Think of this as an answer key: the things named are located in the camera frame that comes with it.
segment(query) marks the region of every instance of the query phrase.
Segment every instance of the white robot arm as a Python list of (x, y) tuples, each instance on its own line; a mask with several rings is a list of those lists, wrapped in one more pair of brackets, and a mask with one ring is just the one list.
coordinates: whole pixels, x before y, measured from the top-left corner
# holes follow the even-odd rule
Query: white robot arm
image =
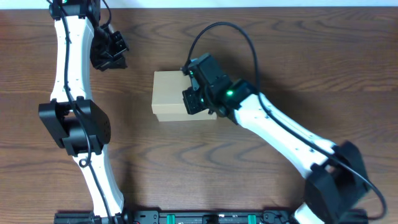
[[(51, 103), (39, 106), (39, 116), (57, 144), (65, 147), (77, 164), (88, 157), (88, 152), (85, 150), (87, 145), (82, 142), (85, 142), (85, 138), (90, 139), (94, 148), (91, 152), (91, 165), (80, 166), (80, 169), (93, 199), (93, 213), (101, 218), (121, 215), (124, 198), (114, 179), (108, 156), (107, 143), (111, 135), (109, 119), (97, 106), (93, 106), (95, 104), (90, 88), (90, 59), (92, 64), (100, 70), (125, 68), (124, 57), (121, 53), (128, 50), (128, 47), (125, 44), (123, 44), (123, 49), (119, 48), (121, 45), (118, 48), (114, 47), (115, 42), (119, 41), (119, 44), (124, 42), (123, 38), (120, 39), (119, 33), (111, 34), (108, 27), (99, 26), (99, 0), (70, 1), (68, 4), (59, 4), (54, 1), (50, 5), (50, 13), (55, 19), (58, 39), (57, 76), (50, 97)], [(65, 76), (67, 76), (68, 85), (64, 83)], [(102, 140), (97, 141), (98, 136), (95, 130), (86, 130), (89, 136), (84, 136), (77, 118), (72, 120), (63, 117), (73, 108), (65, 91), (66, 86), (69, 88), (69, 97), (73, 104), (78, 105), (77, 102), (83, 104), (82, 107), (77, 108), (83, 120), (89, 120), (85, 128), (98, 128), (98, 121), (104, 121), (106, 123), (105, 138), (102, 137)]]

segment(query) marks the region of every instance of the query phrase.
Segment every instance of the cardboard box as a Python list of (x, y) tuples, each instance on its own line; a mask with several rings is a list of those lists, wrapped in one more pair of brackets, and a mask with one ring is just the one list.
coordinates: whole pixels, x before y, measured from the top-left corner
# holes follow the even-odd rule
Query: cardboard box
[(187, 114), (182, 91), (191, 86), (189, 76), (181, 71), (155, 72), (152, 92), (152, 111), (159, 121), (193, 121), (216, 119), (216, 113), (204, 110), (195, 115)]

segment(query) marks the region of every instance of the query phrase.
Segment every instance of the white arm link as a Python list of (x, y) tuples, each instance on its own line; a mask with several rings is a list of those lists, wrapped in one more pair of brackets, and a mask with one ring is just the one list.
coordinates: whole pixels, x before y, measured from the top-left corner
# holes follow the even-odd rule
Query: white arm link
[[(272, 114), (279, 121), (326, 152), (330, 154), (334, 153), (332, 147), (335, 144), (333, 142), (323, 139), (301, 127), (275, 108), (263, 94), (261, 96), (264, 105), (272, 111)], [(257, 95), (252, 94), (241, 102), (240, 109), (235, 110), (235, 118), (238, 124), (262, 137), (284, 155), (296, 167), (304, 179), (311, 174), (312, 164), (316, 163), (320, 165), (327, 160), (326, 156), (311, 149), (268, 117), (266, 112), (261, 108)]]
[(302, 224), (324, 224), (308, 207), (306, 203), (303, 203), (295, 212), (294, 218), (298, 223)]
[[(79, 153), (77, 157), (73, 158), (73, 160), (79, 164), (79, 160), (86, 157), (87, 153)], [(115, 216), (117, 213), (121, 214), (123, 210), (124, 198), (114, 179), (111, 163), (109, 162), (107, 144), (104, 145), (100, 155), (96, 155), (94, 152), (91, 153), (91, 164), (94, 168), (99, 185), (104, 193), (109, 211), (111, 213), (110, 215)], [(94, 214), (96, 216), (99, 215), (100, 217), (107, 217), (104, 202), (101, 198), (100, 192), (97, 189), (90, 168), (85, 167), (80, 169), (85, 176), (88, 190), (90, 190), (91, 197), (93, 198)]]
[[(78, 16), (66, 17), (69, 37), (69, 67), (68, 67), (68, 85), (72, 100), (78, 96), (85, 100), (92, 100), (90, 88), (90, 49), (94, 37), (94, 28), (90, 20), (79, 19)], [(54, 89), (50, 100), (57, 99), (58, 103), (67, 102), (68, 98), (63, 88), (65, 55), (67, 51), (65, 40), (65, 28), (62, 20), (55, 21), (55, 30), (58, 39), (57, 55), (57, 76), (55, 77)]]

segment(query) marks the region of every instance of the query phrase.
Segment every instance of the wooden table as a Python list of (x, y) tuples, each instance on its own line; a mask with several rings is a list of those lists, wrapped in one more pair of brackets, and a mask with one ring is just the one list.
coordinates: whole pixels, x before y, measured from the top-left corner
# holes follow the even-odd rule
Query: wooden table
[[(241, 25), (257, 48), (262, 90), (285, 114), (337, 143), (353, 141), (398, 222), (398, 9), (113, 9), (131, 50), (128, 68), (91, 69), (109, 116), (111, 163), (127, 204), (163, 210), (292, 207), (304, 181), (281, 154), (227, 119), (159, 123), (154, 71), (176, 70), (208, 24)], [(60, 210), (93, 208), (84, 178), (37, 114), (50, 100), (57, 38), (45, 10), (0, 12), (1, 223), (50, 223)], [(244, 39), (220, 27), (194, 52), (211, 52), (233, 78), (254, 81)], [(376, 215), (373, 193), (359, 207)]]

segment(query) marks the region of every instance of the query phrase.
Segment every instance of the black wire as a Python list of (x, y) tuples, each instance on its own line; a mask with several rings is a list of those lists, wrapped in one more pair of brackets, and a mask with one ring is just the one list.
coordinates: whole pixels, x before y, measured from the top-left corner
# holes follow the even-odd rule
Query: black wire
[(108, 27), (109, 24), (111, 23), (111, 20), (112, 20), (112, 12), (111, 12), (111, 9), (109, 8), (108, 4), (106, 3), (106, 1), (105, 1), (105, 0), (102, 0), (102, 1), (104, 2), (105, 6), (106, 6), (106, 8), (108, 9), (108, 12), (109, 12), (108, 21), (106, 21), (106, 23), (103, 24), (103, 25), (101, 26), (101, 28), (104, 29), (104, 28)]
[(87, 140), (87, 153), (88, 153), (87, 158), (86, 159), (81, 159), (79, 161), (79, 166), (84, 168), (84, 167), (87, 167), (88, 164), (90, 164), (90, 162), (91, 162), (91, 141), (90, 141), (90, 139), (89, 139), (89, 137), (87, 135), (86, 127), (85, 127), (83, 121), (81, 120), (80, 113), (77, 111), (76, 104), (72, 103), (72, 97), (70, 95), (70, 88), (69, 88), (69, 85), (68, 85), (68, 82), (69, 82), (68, 81), (68, 67), (69, 67), (69, 53), (70, 53), (70, 37), (69, 37), (69, 29), (68, 29), (67, 20), (65, 18), (65, 15), (63, 14), (63, 11), (61, 10), (60, 12), (61, 12), (61, 20), (62, 20), (63, 26), (65, 28), (65, 33), (66, 33), (65, 37), (66, 37), (66, 46), (67, 46), (66, 53), (65, 53), (65, 68), (64, 68), (64, 71), (63, 71), (64, 72), (64, 74), (63, 74), (63, 83), (64, 83), (63, 84), (63, 88), (65, 89), (65, 93), (67, 94), (69, 105), (72, 107), (72, 111), (75, 114), (77, 120), (79, 120), (80, 126), (82, 127), (82, 130), (83, 130), (83, 132), (85, 134), (85, 137), (86, 137), (86, 140)]
[(79, 120), (80, 126), (81, 126), (81, 128), (86, 136), (86, 140), (87, 140), (87, 153), (88, 153), (87, 158), (80, 159), (79, 166), (82, 168), (88, 166), (90, 168), (91, 174), (93, 175), (93, 178), (94, 178), (95, 185), (97, 186), (98, 192), (101, 195), (102, 201), (104, 203), (109, 223), (113, 223), (112, 217), (109, 212), (108, 204), (105, 199), (105, 195), (101, 189), (101, 186), (98, 183), (98, 179), (97, 179), (97, 176), (95, 175), (93, 166), (91, 165), (91, 141), (87, 135), (85, 124), (83, 123), (83, 121), (81, 119), (81, 114), (78, 112), (78, 108), (77, 108), (76, 104), (72, 103), (72, 97), (70, 95), (70, 88), (68, 85), (68, 67), (69, 67), (69, 53), (70, 53), (70, 43), (71, 42), (70, 42), (70, 37), (69, 37), (69, 29), (68, 29), (67, 20), (65, 18), (64, 12), (62, 11), (61, 5), (59, 5), (59, 7), (60, 7), (60, 12), (61, 12), (61, 20), (63, 23), (63, 27), (65, 28), (65, 40), (66, 40), (65, 69), (64, 69), (64, 74), (63, 74), (64, 89), (65, 89), (65, 93), (67, 94), (68, 103), (72, 107), (72, 111), (75, 114), (77, 120)]
[(106, 214), (107, 214), (107, 216), (108, 216), (108, 221), (109, 221), (109, 223), (113, 223), (112, 216), (111, 216), (111, 214), (109, 213), (108, 204), (106, 203), (106, 199), (105, 199), (104, 192), (103, 192), (102, 189), (101, 189), (100, 183), (98, 183), (98, 179), (97, 179), (97, 176), (95, 175), (94, 168), (93, 168), (93, 166), (91, 165), (91, 163), (88, 165), (88, 167), (90, 168), (91, 174), (93, 175), (93, 178), (94, 178), (95, 185), (97, 186), (98, 191), (99, 191), (99, 194), (101, 195), (102, 201), (104, 202)]
[(294, 132), (293, 130), (291, 130), (288, 126), (286, 126), (284, 123), (282, 123), (281, 121), (279, 121), (273, 114), (272, 111), (267, 109), (264, 105), (264, 103), (262, 102), (261, 99), (261, 84), (260, 84), (260, 74), (259, 74), (259, 69), (258, 69), (258, 63), (257, 63), (257, 53), (256, 50), (254, 48), (254, 44), (252, 42), (252, 40), (250, 39), (250, 37), (248, 36), (248, 34), (239, 26), (237, 26), (236, 24), (230, 23), (230, 22), (216, 22), (214, 24), (209, 25), (208, 27), (204, 28), (195, 38), (195, 40), (192, 43), (191, 49), (189, 50), (188, 53), (188, 59), (187, 62), (190, 61), (191, 59), (191, 55), (193, 52), (193, 48), (195, 47), (195, 44), (198, 42), (199, 38), (209, 29), (215, 27), (215, 26), (230, 26), (232, 28), (235, 28), (236, 30), (238, 30), (243, 36), (244, 38), (247, 40), (251, 52), (253, 54), (253, 60), (254, 60), (254, 72), (255, 72), (255, 76), (256, 76), (256, 88), (257, 88), (257, 95), (258, 95), (258, 99), (259, 99), (259, 103), (261, 105), (261, 108), (264, 110), (264, 112), (266, 113), (266, 115), (268, 115), (275, 123), (277, 123), (280, 127), (282, 127), (284, 130), (286, 130), (288, 133), (290, 133), (292, 136), (296, 137), (298, 140), (304, 142), (306, 145), (310, 146), (312, 149), (318, 151), (319, 153), (323, 154), (324, 156), (326, 156), (328, 159), (332, 160), (333, 162), (337, 163), (338, 165), (340, 165), (341, 167), (344, 167), (346, 170), (350, 171), (352, 174), (356, 175), (357, 177), (359, 177), (360, 179), (362, 179), (373, 191), (374, 193), (376, 193), (376, 195), (379, 197), (381, 205), (382, 205), (382, 212), (380, 215), (376, 216), (376, 217), (369, 217), (368, 220), (380, 220), (382, 218), (384, 218), (387, 214), (387, 203), (386, 203), (386, 199), (384, 198), (383, 194), (380, 192), (380, 190), (372, 183), (370, 182), (370, 180), (368, 180), (367, 178), (363, 177), (361, 174), (357, 173), (355, 170), (353, 170), (351, 167), (347, 166), (345, 163), (341, 162), (336, 156), (329, 154), (328, 152), (324, 151), (323, 149), (321, 149), (320, 147), (318, 147), (316, 144), (314, 144), (313, 142), (308, 141), (307, 139), (305, 139), (304, 137), (302, 137), (301, 135), (297, 134), (296, 132)]

